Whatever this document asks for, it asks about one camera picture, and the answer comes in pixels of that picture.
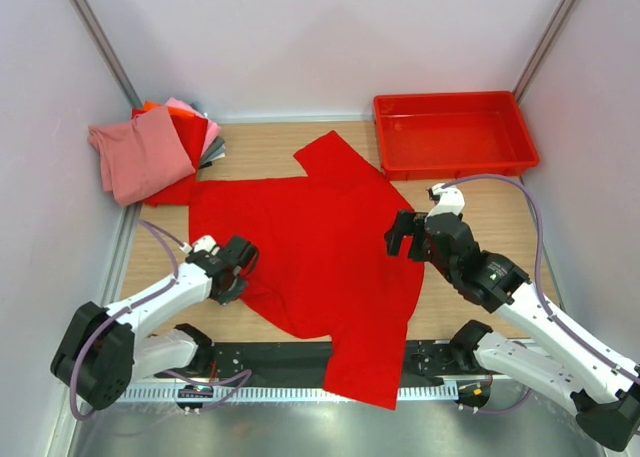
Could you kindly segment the red t shirt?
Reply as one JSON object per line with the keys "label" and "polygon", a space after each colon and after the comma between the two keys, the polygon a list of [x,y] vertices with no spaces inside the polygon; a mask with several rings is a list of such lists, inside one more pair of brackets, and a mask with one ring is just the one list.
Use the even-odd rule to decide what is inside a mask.
{"label": "red t shirt", "polygon": [[394,409],[424,280],[422,263],[386,251],[407,201],[336,132],[295,157],[303,176],[194,183],[189,236],[251,241],[246,305],[295,337],[331,339],[327,391]]}
{"label": "red t shirt", "polygon": [[176,114],[171,107],[132,113],[134,135],[127,171],[144,197],[179,200],[196,180],[207,123],[194,115]]}

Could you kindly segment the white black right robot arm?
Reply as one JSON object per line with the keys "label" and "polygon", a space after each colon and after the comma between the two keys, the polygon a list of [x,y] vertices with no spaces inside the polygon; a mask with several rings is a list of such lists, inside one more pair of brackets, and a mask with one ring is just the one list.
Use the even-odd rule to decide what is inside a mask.
{"label": "white black right robot arm", "polygon": [[477,321],[452,338],[459,371],[479,367],[509,376],[563,407],[601,446],[622,452],[639,430],[639,366],[605,345],[540,293],[508,257],[483,250],[454,213],[397,213],[385,234],[396,256],[430,263],[467,301],[523,330],[539,352],[511,344]]}

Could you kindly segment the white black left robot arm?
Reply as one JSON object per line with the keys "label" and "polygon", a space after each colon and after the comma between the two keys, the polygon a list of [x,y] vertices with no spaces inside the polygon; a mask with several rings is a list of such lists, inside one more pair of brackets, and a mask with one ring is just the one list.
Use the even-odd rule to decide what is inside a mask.
{"label": "white black left robot arm", "polygon": [[260,252],[239,235],[224,245],[205,235],[183,251],[184,261],[174,261],[169,275],[147,289],[106,307],[87,302],[74,313],[50,371],[68,386],[76,419],[86,417],[80,403],[104,410],[133,382],[172,372],[199,377],[212,366],[214,344],[202,331],[190,324],[156,331],[195,304],[238,299]]}

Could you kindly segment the red plastic tray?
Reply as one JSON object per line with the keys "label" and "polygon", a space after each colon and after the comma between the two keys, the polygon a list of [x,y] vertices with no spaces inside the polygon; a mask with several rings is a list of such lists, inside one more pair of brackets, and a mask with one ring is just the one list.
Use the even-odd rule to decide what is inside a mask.
{"label": "red plastic tray", "polygon": [[392,181],[520,176],[540,162],[512,92],[377,95],[381,168]]}

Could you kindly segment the grey folded t shirt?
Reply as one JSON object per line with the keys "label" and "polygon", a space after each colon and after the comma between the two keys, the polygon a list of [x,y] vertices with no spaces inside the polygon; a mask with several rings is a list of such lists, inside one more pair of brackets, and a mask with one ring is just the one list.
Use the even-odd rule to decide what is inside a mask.
{"label": "grey folded t shirt", "polygon": [[212,165],[215,159],[222,157],[225,153],[225,140],[218,136],[207,147],[200,159],[200,169]]}

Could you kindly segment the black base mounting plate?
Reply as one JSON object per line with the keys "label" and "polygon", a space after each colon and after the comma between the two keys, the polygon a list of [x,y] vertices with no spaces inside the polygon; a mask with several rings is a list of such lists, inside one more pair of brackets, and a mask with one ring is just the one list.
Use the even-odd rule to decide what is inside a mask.
{"label": "black base mounting plate", "polygon": [[[248,368],[251,387],[320,388],[332,354],[328,342],[217,343],[196,362],[174,371],[189,378],[230,378]],[[486,371],[460,364],[447,341],[406,342],[399,386],[436,386],[450,376],[483,376]]]}

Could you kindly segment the light pink folded t shirt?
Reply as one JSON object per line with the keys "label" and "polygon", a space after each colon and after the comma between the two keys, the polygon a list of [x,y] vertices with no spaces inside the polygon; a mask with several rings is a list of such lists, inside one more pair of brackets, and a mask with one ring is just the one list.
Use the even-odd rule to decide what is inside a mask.
{"label": "light pink folded t shirt", "polygon": [[204,154],[205,151],[209,148],[209,146],[213,144],[216,138],[218,137],[220,133],[220,126],[213,120],[209,119],[205,114],[198,111],[193,105],[187,104],[182,100],[176,99],[174,97],[170,97],[165,102],[165,104],[169,107],[186,111],[206,121],[207,129],[206,129],[205,140],[204,140],[203,149],[202,149],[202,154]]}

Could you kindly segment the red folded t shirt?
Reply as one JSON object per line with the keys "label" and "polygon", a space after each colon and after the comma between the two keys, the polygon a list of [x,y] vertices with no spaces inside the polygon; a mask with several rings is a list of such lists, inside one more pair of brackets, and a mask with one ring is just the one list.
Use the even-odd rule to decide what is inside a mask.
{"label": "red folded t shirt", "polygon": [[144,197],[179,200],[196,180],[207,123],[194,115],[176,114],[171,107],[132,113],[134,135],[127,171]]}

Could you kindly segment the dusty pink folded t shirt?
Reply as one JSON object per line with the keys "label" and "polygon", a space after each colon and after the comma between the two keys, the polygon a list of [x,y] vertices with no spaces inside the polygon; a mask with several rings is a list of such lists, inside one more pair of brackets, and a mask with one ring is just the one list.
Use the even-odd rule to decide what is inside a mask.
{"label": "dusty pink folded t shirt", "polygon": [[103,190],[121,206],[140,202],[195,173],[165,106],[126,122],[91,125],[88,142],[100,156]]}

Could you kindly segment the orange folded t shirt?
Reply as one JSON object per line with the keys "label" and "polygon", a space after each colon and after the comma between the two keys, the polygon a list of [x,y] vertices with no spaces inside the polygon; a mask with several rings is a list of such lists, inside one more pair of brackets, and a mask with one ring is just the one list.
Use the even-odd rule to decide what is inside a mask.
{"label": "orange folded t shirt", "polygon": [[158,103],[158,102],[152,102],[152,101],[145,101],[144,105],[143,105],[143,109],[145,112],[150,111],[152,109],[158,108],[158,107],[162,107],[163,104],[162,103]]}

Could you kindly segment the right aluminium frame post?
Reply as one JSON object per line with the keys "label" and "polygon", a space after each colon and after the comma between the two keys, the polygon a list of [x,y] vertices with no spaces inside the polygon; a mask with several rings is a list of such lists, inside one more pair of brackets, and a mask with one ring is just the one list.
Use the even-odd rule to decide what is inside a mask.
{"label": "right aluminium frame post", "polygon": [[535,76],[539,72],[545,59],[551,52],[580,1],[581,0],[559,1],[513,88],[512,93],[518,103],[520,103],[525,97]]}

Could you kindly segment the aluminium frame post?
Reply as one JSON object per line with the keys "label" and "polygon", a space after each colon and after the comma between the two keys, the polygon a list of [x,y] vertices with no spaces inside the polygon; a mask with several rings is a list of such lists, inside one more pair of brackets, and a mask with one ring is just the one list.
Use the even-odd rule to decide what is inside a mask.
{"label": "aluminium frame post", "polygon": [[559,1],[513,88],[512,93],[518,103],[520,103],[525,97],[535,76],[539,72],[545,59],[551,52],[580,1],[581,0]]}
{"label": "aluminium frame post", "polygon": [[70,0],[70,2],[127,102],[132,108],[141,108],[142,100],[136,92],[133,83],[89,1]]}

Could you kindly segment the left aluminium frame post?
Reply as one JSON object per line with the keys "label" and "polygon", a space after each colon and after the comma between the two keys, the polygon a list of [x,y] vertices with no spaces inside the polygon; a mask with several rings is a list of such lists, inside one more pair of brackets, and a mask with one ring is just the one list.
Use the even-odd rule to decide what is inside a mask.
{"label": "left aluminium frame post", "polygon": [[132,108],[141,108],[142,100],[136,92],[133,83],[89,1],[70,0],[70,2],[127,102]]}

